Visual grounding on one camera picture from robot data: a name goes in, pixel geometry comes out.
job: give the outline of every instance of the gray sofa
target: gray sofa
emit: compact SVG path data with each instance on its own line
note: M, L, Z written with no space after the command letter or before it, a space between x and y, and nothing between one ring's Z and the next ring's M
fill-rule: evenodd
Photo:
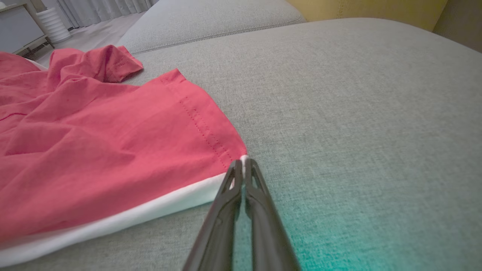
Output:
M251 5L265 10L237 27ZM297 17L280 0L159 1L120 42L145 68L126 83L178 68L214 99L303 269L481 269L482 54L398 22ZM178 270L208 210L8 270ZM234 268L250 270L244 212L236 227Z

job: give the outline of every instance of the white cabinet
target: white cabinet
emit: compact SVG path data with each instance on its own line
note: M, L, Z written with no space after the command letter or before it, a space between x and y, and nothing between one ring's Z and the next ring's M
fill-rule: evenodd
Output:
M0 51L14 53L43 35L25 7L0 12Z

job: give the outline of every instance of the curtain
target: curtain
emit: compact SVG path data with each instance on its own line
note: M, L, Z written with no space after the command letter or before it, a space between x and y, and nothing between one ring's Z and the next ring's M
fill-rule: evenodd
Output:
M158 0L57 0L74 28L148 10Z

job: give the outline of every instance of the red garment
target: red garment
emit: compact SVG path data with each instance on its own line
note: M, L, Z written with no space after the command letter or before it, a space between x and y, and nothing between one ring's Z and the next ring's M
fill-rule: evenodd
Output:
M56 50L48 71L0 53L0 242L123 212L246 154L178 70L116 84L141 69L112 45Z

